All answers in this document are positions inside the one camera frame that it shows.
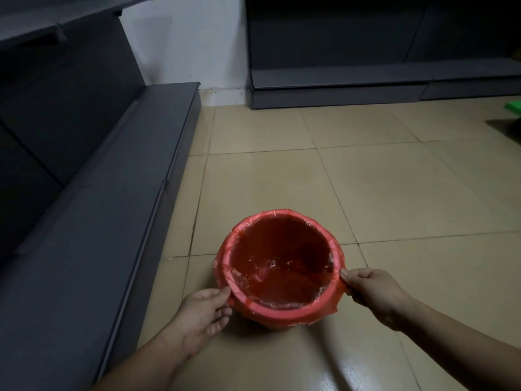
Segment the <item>person's right hand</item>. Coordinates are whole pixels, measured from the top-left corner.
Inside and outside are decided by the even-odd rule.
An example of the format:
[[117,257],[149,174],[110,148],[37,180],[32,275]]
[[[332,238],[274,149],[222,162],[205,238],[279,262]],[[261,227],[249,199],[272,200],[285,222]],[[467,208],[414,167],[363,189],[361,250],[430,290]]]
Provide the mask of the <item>person's right hand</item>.
[[388,272],[369,269],[369,278],[342,282],[346,294],[355,303],[369,309],[384,326],[397,332],[404,329],[407,310],[414,299]]

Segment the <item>person's left hand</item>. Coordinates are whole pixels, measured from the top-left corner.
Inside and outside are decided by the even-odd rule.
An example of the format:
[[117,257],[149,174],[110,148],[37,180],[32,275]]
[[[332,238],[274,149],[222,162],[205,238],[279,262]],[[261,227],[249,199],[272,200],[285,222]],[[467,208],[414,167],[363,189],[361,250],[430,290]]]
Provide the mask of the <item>person's left hand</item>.
[[198,299],[198,291],[187,295],[165,329],[176,357],[186,360],[198,354],[212,336],[227,326],[231,315],[229,301]]

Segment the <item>red plastic bin liner bag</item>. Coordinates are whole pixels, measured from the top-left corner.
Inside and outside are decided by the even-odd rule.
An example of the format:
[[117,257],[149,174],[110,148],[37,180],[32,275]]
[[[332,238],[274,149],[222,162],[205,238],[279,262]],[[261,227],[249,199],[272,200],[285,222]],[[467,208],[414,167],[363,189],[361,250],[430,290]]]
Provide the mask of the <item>red plastic bin liner bag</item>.
[[245,218],[226,236],[214,260],[216,283],[231,289],[230,298],[278,310],[318,302],[338,311],[345,294],[342,269],[345,258],[337,239],[290,209]]

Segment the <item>person's left forearm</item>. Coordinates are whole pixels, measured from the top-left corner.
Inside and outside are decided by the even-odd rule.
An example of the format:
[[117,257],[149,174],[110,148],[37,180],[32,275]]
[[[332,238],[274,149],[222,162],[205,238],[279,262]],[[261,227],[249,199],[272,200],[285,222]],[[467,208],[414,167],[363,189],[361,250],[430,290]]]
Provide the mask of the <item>person's left forearm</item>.
[[167,391],[188,358],[185,333],[169,324],[88,391]]

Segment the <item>person's right forearm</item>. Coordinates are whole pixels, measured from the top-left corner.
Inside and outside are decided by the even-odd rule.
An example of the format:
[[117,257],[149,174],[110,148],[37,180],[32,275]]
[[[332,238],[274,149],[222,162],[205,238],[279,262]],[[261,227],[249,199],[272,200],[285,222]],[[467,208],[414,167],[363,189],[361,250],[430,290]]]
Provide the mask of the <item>person's right forearm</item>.
[[521,349],[416,299],[400,306],[398,329],[468,391],[521,391]]

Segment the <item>red plastic waste bin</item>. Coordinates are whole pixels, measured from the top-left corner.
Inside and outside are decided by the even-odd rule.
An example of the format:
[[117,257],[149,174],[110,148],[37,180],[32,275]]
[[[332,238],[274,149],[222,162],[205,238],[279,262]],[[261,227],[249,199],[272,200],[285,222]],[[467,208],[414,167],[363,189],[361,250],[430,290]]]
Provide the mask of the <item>red plastic waste bin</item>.
[[337,312],[335,308],[320,306],[318,302],[305,305],[301,308],[290,310],[278,310],[273,308],[262,308],[257,303],[247,306],[237,298],[231,297],[229,305],[246,319],[252,320],[272,330],[282,330],[296,325],[310,325],[327,315]]

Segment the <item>dark grey metal shelving unit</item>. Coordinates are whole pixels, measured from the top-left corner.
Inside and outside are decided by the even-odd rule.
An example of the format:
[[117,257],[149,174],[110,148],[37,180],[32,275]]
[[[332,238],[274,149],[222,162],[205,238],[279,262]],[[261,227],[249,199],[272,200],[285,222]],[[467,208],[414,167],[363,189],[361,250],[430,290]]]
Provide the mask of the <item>dark grey metal shelving unit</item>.
[[0,391],[86,391],[138,346],[201,112],[122,12],[0,0]]
[[521,0],[245,0],[253,109],[521,95]]

